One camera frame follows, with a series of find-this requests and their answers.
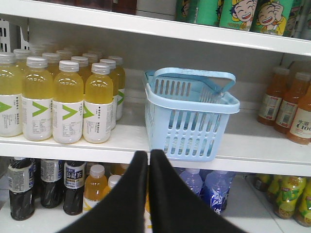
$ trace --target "green drink can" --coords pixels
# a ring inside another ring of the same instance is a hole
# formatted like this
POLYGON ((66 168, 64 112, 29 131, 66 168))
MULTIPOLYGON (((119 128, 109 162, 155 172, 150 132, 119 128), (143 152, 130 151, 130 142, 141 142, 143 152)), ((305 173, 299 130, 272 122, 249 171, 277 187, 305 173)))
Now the green drink can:
POLYGON ((225 0, 219 26, 249 31, 256 5, 257 0, 225 0))
POLYGON ((251 31, 283 35, 294 0, 259 0, 251 31))

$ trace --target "green chevron logo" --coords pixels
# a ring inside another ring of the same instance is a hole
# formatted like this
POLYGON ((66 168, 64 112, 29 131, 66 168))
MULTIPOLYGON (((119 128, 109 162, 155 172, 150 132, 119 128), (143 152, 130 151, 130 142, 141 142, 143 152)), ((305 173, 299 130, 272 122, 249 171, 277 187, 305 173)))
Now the green chevron logo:
POLYGON ((76 110, 74 110, 72 108, 69 108, 69 107, 65 106, 65 105, 63 105, 63 109, 66 110, 67 112, 69 112, 68 114, 63 116, 63 120, 68 119, 69 117, 75 115, 78 112, 78 111, 76 111, 76 110))
POLYGON ((33 101, 33 106, 38 108, 39 110, 33 113, 33 117, 45 112, 46 110, 48 110, 49 108, 42 106, 41 104, 38 104, 36 102, 33 101))
POLYGON ((12 108, 12 106, 0 102, 0 113, 4 112, 4 111, 6 111, 6 110, 8 110, 10 108, 12 108))

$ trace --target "plastic bottle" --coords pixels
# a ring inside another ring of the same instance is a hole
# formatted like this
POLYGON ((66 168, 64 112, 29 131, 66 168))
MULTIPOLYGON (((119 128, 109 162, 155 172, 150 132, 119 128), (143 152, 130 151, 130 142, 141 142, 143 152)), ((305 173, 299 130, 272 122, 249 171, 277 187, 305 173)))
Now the plastic bottle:
POLYGON ((48 67, 47 70, 51 73, 53 80, 55 77, 59 74, 59 61, 60 61, 60 56, 57 53, 52 53, 52 52, 44 52, 42 54, 42 57, 47 59, 48 61, 48 67))
POLYGON ((58 143, 74 143, 82 136, 83 80, 77 62, 60 61, 59 69, 53 82, 53 137, 58 143))
POLYGON ((52 135, 53 78, 43 57, 28 57, 22 85, 23 135, 40 141, 52 135))
POLYGON ((22 132, 22 71, 15 65, 15 54, 0 52, 0 136, 11 137, 22 132))
POLYGON ((108 76, 111 78, 113 82, 113 107, 112 107, 111 129, 114 129, 116 127, 117 106, 119 96, 119 76, 116 73, 116 61, 110 59, 101 59, 100 62, 109 66, 110 73, 108 74, 108 76))
POLYGON ((281 105, 286 88, 286 79, 289 69, 284 67, 274 67, 274 77, 263 97, 257 121, 265 125, 273 125, 278 109, 281 105))
POLYGON ((185 182, 189 189, 197 196, 200 195, 203 182, 199 175, 200 169, 186 168, 179 177, 185 182))
POLYGON ((82 212, 85 184, 85 162, 66 161, 64 165, 64 211, 68 215, 82 212))
POLYGON ((116 73, 119 76, 119 96, 118 96, 118 107, 117 107, 117 120, 122 117, 124 93, 125 93, 125 71, 122 67, 123 58, 118 56, 109 56, 108 59, 116 61, 116 73))
POLYGON ((35 211, 33 185, 33 163, 28 158, 14 157, 8 167, 11 217, 21 221, 31 217, 35 211))
POLYGON ((223 211, 223 202, 227 199, 230 188, 230 178, 227 171, 213 171, 206 176, 204 202, 217 214, 223 211))
POLYGON ((64 197, 64 163, 56 159, 41 159, 41 204, 46 208, 58 206, 64 197))
POLYGON ((286 134, 293 142, 307 145, 311 138, 311 86, 307 93, 298 101, 298 109, 291 129, 286 134))
POLYGON ((104 198, 104 189, 107 187, 107 178, 102 165, 93 165, 86 179, 83 195, 83 213, 91 210, 104 198))
POLYGON ((277 114, 274 124, 274 129, 276 131, 287 133, 290 130, 297 111, 298 101, 306 94, 310 79, 310 73, 296 73, 292 87, 284 94, 280 110, 277 114))

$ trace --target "cartoon character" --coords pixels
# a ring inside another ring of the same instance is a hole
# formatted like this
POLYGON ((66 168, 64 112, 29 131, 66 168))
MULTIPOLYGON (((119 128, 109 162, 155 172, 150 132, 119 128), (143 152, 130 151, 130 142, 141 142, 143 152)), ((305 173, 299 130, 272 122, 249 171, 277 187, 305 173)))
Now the cartoon character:
POLYGON ((240 30, 248 31, 252 26, 257 0, 232 0, 232 20, 241 21, 240 30))
POLYGON ((284 7, 279 1, 267 0, 261 5, 256 24, 261 25, 261 33, 283 35, 286 18, 282 15, 284 7))

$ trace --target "shelf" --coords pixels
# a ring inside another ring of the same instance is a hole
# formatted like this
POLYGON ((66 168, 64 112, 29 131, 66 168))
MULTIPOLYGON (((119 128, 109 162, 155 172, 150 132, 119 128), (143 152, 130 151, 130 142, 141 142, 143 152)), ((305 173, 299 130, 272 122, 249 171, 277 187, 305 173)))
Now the shelf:
POLYGON ((5 15, 311 56, 311 42, 307 40, 125 15, 40 1, 2 0, 0 17, 5 18, 5 15))

